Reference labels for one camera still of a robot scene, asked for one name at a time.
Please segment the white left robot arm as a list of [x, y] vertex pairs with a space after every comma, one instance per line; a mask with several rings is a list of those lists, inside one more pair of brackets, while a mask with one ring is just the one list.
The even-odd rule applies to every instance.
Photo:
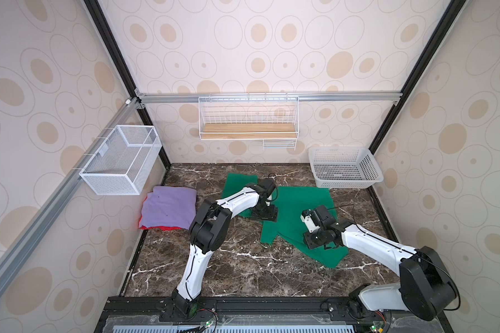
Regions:
[[199, 207], [190, 226], [190, 254], [178, 286], [171, 299], [176, 309], [192, 318], [199, 309], [202, 281], [213, 253], [224, 243], [230, 222], [245, 210], [259, 221], [276, 221], [278, 208], [272, 204], [276, 190], [273, 178], [249, 183], [226, 198], [207, 198]]

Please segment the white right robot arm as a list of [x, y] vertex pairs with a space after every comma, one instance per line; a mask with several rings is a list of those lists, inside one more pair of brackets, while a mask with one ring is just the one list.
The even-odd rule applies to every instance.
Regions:
[[353, 249], [386, 266], [398, 277], [394, 284], [363, 284], [349, 294], [348, 307], [355, 319], [371, 312], [410, 312], [431, 321], [461, 294], [438, 253], [428, 247], [414, 248], [381, 237], [355, 221], [335, 218], [321, 205], [304, 210], [301, 221], [307, 228], [304, 244], [309, 249]]

